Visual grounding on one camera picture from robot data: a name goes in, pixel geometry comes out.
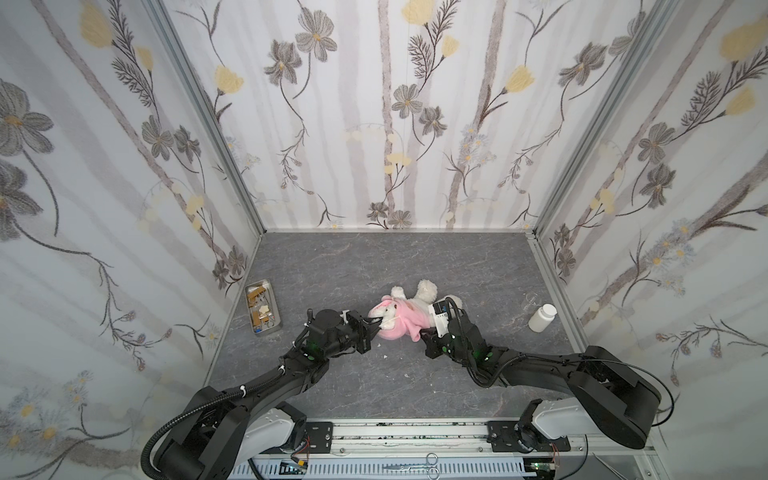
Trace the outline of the pink fleece teddy hoodie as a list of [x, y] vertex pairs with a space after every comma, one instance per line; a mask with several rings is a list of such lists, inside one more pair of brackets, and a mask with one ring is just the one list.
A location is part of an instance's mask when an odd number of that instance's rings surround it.
[[434, 326], [430, 308], [418, 299], [384, 296], [382, 301], [368, 312], [368, 317], [381, 319], [378, 336], [384, 340], [397, 340], [407, 336], [413, 342], [418, 342], [420, 331]]

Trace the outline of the white plush teddy bear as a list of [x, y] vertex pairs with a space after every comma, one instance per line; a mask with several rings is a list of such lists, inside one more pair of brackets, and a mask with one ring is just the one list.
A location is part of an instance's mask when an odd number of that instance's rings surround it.
[[391, 297], [401, 298], [401, 299], [418, 299], [426, 303], [429, 308], [433, 303], [437, 301], [440, 301], [444, 298], [452, 298], [459, 308], [462, 307], [462, 300], [459, 297], [456, 297], [453, 295], [447, 295], [445, 297], [439, 298], [437, 286], [432, 281], [427, 279], [422, 279], [419, 281], [417, 285], [416, 293], [413, 297], [408, 297], [401, 286], [393, 286], [391, 288], [390, 293], [384, 296], [391, 296]]

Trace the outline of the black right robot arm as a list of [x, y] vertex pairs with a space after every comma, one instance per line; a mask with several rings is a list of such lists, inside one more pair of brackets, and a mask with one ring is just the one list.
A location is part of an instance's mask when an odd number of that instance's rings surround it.
[[503, 449], [530, 453], [567, 447], [570, 435], [599, 433], [630, 448], [645, 447], [662, 395], [637, 368], [606, 349], [549, 355], [488, 344], [464, 310], [450, 312], [444, 327], [420, 331], [426, 356], [447, 356], [480, 388], [530, 386], [565, 394], [565, 399], [529, 402], [507, 432], [490, 430]]

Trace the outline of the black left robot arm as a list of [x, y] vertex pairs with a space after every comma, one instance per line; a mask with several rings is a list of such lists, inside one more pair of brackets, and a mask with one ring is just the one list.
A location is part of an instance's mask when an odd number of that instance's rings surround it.
[[236, 387], [206, 386], [162, 425], [141, 452], [143, 473], [151, 479], [228, 478], [239, 463], [249, 425], [317, 384], [331, 359], [369, 351], [381, 322], [356, 311], [308, 310], [303, 329], [279, 357], [278, 367]]

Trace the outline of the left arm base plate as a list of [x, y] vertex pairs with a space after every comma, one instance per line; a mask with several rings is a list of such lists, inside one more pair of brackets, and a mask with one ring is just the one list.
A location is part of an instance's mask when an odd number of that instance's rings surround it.
[[333, 430], [334, 424], [328, 421], [309, 421], [294, 426], [280, 449], [286, 453], [328, 454], [332, 448]]

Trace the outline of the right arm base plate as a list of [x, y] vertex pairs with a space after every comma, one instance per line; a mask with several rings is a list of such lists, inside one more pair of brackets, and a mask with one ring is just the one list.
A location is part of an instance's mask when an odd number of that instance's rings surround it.
[[571, 450], [566, 437], [549, 439], [525, 422], [489, 421], [486, 426], [487, 441], [495, 453], [555, 453]]

